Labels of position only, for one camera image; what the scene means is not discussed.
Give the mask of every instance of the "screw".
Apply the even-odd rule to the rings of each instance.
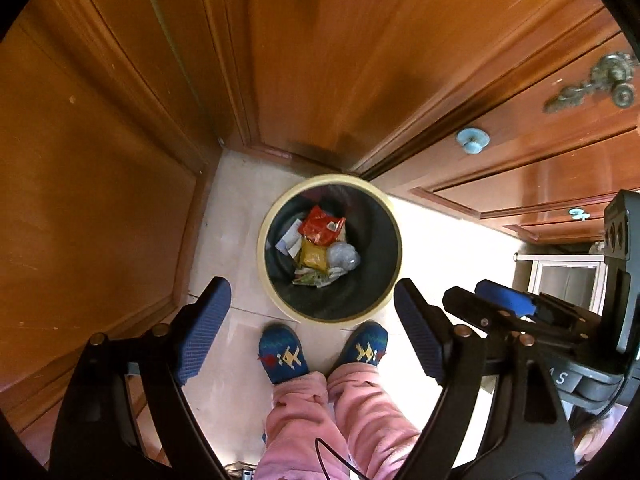
[[[531,334],[521,334],[520,335],[520,342],[524,346],[533,346],[533,343],[536,342],[536,338],[533,337]]]
[[[163,337],[169,333],[169,325],[167,323],[158,323],[151,329],[151,333],[155,337]]]
[[[91,346],[98,346],[104,343],[105,339],[107,339],[107,336],[105,336],[102,332],[96,332],[89,338],[89,344]]]
[[[460,337],[469,337],[471,329],[467,325],[456,325],[453,327],[453,333]]]

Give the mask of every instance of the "beige floor tile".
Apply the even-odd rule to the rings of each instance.
[[[262,290],[255,265],[258,229],[274,200],[303,177],[238,153],[225,152],[200,232],[190,293],[197,296],[214,275],[232,285],[232,309],[200,374],[184,391],[198,423],[224,463],[261,456],[271,385],[257,360],[263,327],[287,320]],[[402,234],[401,277],[411,278],[431,304],[442,306],[451,286],[473,290],[483,278],[511,285],[512,255],[520,242],[505,234],[392,198]],[[406,333],[389,304],[376,314],[390,332],[382,382],[418,428],[427,422],[440,387],[424,375]],[[327,371],[350,330],[287,321],[302,341],[310,368]],[[458,463],[470,460],[484,431],[491,396],[479,394]]]

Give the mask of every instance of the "blue slipper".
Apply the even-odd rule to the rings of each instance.
[[[347,363],[366,363],[378,366],[386,353],[389,334],[382,325],[367,321],[357,327],[344,344],[332,371]]]
[[[273,324],[262,332],[258,358],[272,384],[280,384],[309,373],[300,339],[283,324]]]

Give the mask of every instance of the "trash can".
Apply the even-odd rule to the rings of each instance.
[[[346,218],[347,241],[362,261],[330,285],[292,285],[296,263],[276,244],[316,204]],[[316,176],[288,190],[271,207],[258,235],[258,274],[269,297],[301,322],[347,328],[369,319],[388,303],[400,271],[402,242],[391,209],[384,193],[349,175]]]

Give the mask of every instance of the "ornate metal handle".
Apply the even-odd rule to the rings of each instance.
[[[585,95],[591,95],[597,90],[608,92],[618,108],[629,108],[636,98],[636,89],[630,81],[637,65],[638,60],[631,54],[607,54],[591,69],[588,81],[583,81],[578,86],[565,86],[556,97],[545,103],[543,110],[552,114],[579,106]]]

